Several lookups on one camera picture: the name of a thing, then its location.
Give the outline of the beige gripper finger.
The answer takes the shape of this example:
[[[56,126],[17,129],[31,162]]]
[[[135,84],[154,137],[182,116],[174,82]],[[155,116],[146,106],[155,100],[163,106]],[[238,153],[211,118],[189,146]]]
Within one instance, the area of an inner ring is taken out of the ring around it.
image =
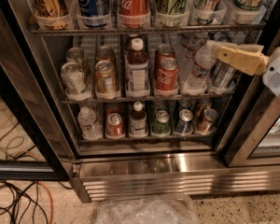
[[[212,51],[219,60],[250,76],[261,75],[266,70],[269,57],[262,49],[260,45],[212,42]]]

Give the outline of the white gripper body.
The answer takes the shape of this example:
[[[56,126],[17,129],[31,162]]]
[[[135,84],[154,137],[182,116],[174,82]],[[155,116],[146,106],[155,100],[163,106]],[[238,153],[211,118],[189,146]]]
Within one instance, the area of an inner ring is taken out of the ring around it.
[[[280,97],[280,47],[269,58],[267,70],[262,77],[264,85],[277,97]]]

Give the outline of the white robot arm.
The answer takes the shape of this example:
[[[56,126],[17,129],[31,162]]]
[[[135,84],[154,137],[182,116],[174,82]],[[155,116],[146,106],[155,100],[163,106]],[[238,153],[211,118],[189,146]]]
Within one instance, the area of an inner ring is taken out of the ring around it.
[[[280,47],[270,56],[264,55],[261,45],[236,45],[208,41],[207,47],[220,61],[250,76],[262,75],[264,85],[280,97]]]

